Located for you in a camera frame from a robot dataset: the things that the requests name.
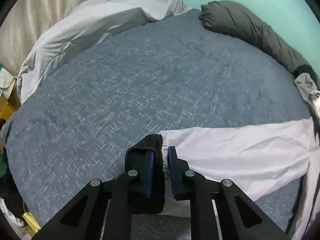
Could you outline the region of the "light grey jacket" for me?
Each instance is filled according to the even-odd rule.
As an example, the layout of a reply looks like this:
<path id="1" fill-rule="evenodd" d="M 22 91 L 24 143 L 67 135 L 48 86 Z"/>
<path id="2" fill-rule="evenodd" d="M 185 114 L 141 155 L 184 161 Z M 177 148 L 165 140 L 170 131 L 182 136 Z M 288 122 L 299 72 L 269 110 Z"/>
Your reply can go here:
<path id="1" fill-rule="evenodd" d="M 169 170 L 169 146 L 191 168 L 208 179 L 234 181 L 253 200 L 301 178 L 302 195 L 289 229 L 302 239 L 319 211 L 319 117 L 280 124 L 238 128 L 200 128 L 162 131 L 159 134 L 161 172 Z"/>

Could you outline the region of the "blue patterned bed sheet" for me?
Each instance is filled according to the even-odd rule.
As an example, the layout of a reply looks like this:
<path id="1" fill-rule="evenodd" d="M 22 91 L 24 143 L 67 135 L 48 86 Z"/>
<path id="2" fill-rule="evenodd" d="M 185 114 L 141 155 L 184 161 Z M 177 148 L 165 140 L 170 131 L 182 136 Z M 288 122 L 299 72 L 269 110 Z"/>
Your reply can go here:
<path id="1" fill-rule="evenodd" d="M 10 172 L 44 226 L 90 180 L 116 178 L 148 134 L 295 121 L 310 112 L 293 76 L 200 12 L 115 35 L 48 77 L 3 128 Z"/>

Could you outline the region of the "light grey blanket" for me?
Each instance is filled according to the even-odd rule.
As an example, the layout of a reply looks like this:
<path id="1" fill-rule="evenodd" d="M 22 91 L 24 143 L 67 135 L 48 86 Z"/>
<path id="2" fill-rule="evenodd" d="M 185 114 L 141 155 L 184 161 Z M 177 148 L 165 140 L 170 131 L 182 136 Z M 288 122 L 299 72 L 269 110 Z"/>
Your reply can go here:
<path id="1" fill-rule="evenodd" d="M 41 34 L 17 77 L 24 103 L 59 67 L 79 53 L 131 28 L 191 10 L 183 0 L 88 0 Z"/>

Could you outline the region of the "dark grey rolled duvet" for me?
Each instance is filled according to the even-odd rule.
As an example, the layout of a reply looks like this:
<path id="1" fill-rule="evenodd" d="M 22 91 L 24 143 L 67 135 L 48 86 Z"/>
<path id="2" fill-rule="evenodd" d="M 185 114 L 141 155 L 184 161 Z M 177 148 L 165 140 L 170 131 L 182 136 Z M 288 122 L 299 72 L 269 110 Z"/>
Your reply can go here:
<path id="1" fill-rule="evenodd" d="M 317 74 L 301 53 L 242 4 L 233 1 L 213 1 L 203 4 L 199 19 L 207 30 L 237 37 L 259 48 L 295 77 L 308 73 L 313 81 L 318 81 Z"/>

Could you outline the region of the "beige striped curtain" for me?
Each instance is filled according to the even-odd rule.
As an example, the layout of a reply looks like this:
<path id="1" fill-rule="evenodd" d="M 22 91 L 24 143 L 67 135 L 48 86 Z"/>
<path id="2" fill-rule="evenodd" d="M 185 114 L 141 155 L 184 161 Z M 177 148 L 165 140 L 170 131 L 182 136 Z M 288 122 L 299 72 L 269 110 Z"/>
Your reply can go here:
<path id="1" fill-rule="evenodd" d="M 18 0 L 1 26 L 1 65 L 13 76 L 41 34 L 87 0 Z"/>

